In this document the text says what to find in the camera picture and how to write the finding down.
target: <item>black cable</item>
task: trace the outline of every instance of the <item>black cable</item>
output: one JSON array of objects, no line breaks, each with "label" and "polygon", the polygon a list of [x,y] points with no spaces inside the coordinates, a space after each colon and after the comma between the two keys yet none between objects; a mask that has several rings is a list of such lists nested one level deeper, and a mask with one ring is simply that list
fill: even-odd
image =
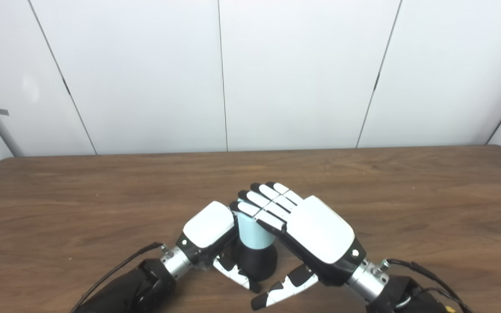
[{"label": "black cable", "polygon": [[449,287],[447,283],[444,283],[443,280],[441,280],[438,276],[436,276],[435,273],[427,270],[425,267],[423,267],[415,262],[407,262],[407,261],[397,260],[395,258],[389,258],[386,261],[390,264],[396,264],[396,265],[408,267],[412,271],[415,271],[415,272],[417,272],[423,276],[426,276],[427,278],[435,281],[440,286],[442,286],[449,293],[449,295],[451,295],[451,297],[454,297],[455,299],[457,299],[457,303],[461,307],[461,310],[463,311],[463,313],[472,313],[471,308],[468,307],[467,305],[465,305],[465,303],[463,303],[463,301],[461,301],[461,298],[458,296],[458,294],[455,293],[455,291],[451,287]]},{"label": "black cable", "polygon": [[442,290],[440,288],[428,287],[428,288],[421,289],[421,293],[425,293],[427,291],[436,291],[440,295],[443,295],[444,297],[446,297],[452,301],[455,301],[458,305],[465,306],[469,310],[469,312],[473,312],[473,310],[467,304],[465,304],[465,302],[461,301],[460,299],[457,299],[456,297],[453,297],[452,295],[450,295],[449,293],[446,293],[444,290]]},{"label": "black cable", "polygon": [[106,279],[108,279],[111,275],[113,275],[113,273],[119,271],[119,269],[121,269],[127,263],[133,261],[134,258],[136,258],[137,256],[139,256],[139,255],[141,255],[143,253],[146,253],[146,252],[148,252],[150,250],[157,249],[157,248],[161,247],[162,245],[163,245],[163,243],[153,242],[153,243],[147,245],[146,247],[141,248],[139,251],[135,252],[130,257],[126,258],[125,261],[119,263],[119,265],[117,265],[116,267],[114,267],[111,271],[107,272],[106,275],[103,275],[103,277],[101,279],[99,279],[94,285],[92,285],[92,287],[90,287],[90,289],[88,289],[88,291],[86,291],[86,293],[81,297],[81,299],[75,304],[75,306],[71,310],[71,313],[75,313],[76,310],[78,309],[78,307],[80,307],[82,305],[82,303],[86,300],[86,298],[89,297],[89,295],[91,295],[91,293],[93,293],[93,291],[99,285],[101,285]]}]

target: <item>silver cylindrical wrist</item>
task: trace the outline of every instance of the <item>silver cylindrical wrist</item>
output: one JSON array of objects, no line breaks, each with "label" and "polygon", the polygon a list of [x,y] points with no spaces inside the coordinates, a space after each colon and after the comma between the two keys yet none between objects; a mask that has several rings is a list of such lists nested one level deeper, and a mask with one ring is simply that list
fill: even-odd
[{"label": "silver cylindrical wrist", "polygon": [[389,279],[388,274],[365,258],[347,281],[346,286],[355,295],[370,303],[380,295]]},{"label": "silver cylindrical wrist", "polygon": [[175,280],[181,278],[193,267],[189,258],[177,246],[172,248],[167,255],[161,257],[160,260]]}]

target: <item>black vase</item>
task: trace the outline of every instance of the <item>black vase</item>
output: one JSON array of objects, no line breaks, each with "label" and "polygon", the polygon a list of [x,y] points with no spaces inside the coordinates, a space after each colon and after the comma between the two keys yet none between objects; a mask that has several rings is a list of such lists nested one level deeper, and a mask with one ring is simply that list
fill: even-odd
[{"label": "black vase", "polygon": [[233,244],[231,257],[239,269],[255,281],[269,279],[278,265],[278,251],[274,244],[263,249],[251,249],[245,246],[239,237]]}]

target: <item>wood grain surface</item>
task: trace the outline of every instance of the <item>wood grain surface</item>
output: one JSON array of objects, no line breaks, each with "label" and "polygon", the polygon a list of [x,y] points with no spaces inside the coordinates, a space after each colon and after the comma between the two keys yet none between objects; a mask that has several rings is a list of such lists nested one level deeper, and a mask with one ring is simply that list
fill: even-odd
[{"label": "wood grain surface", "polygon": [[[470,146],[3,160],[0,313],[68,312],[139,247],[173,245],[209,202],[228,204],[251,183],[271,180],[321,198],[354,228],[372,261],[415,260],[475,312],[501,312],[501,147]],[[278,251],[265,288],[300,264],[283,246]],[[215,270],[191,271],[163,312],[251,312],[252,297]],[[263,312],[364,307],[344,288],[316,284]]]}]

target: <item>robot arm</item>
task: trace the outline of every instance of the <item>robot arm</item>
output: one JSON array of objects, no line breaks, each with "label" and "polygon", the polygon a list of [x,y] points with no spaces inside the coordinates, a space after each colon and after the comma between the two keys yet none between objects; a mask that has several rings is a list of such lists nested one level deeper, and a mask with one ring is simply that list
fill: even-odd
[{"label": "robot arm", "polygon": [[242,287],[258,293],[258,283],[221,253],[238,236],[235,221],[229,208],[220,202],[210,203],[185,224],[174,248],[161,244],[163,257],[144,260],[135,269],[113,279],[88,301],[80,301],[71,312],[153,313],[171,298],[177,280],[190,269],[205,270],[211,266]]},{"label": "robot arm", "polygon": [[[252,216],[304,262],[268,293],[256,297],[253,309],[291,297],[317,281],[342,286],[364,263],[368,265],[353,229],[315,196],[302,199],[280,183],[255,183],[250,191],[240,192],[239,198],[244,202],[233,202],[231,210]],[[384,287],[382,278],[370,286],[375,291],[369,291],[367,299]]]},{"label": "robot arm", "polygon": [[[252,216],[304,262],[268,292],[255,297],[251,302],[254,310],[278,303],[320,281],[326,286],[350,289],[365,302],[368,313],[447,312],[426,292],[431,289],[424,289],[408,276],[389,276],[385,273],[387,262],[370,262],[353,229],[320,199],[302,199],[279,183],[255,183],[250,189],[239,193],[244,202],[233,202],[231,210]],[[434,274],[416,263],[410,265],[436,280]]]}]

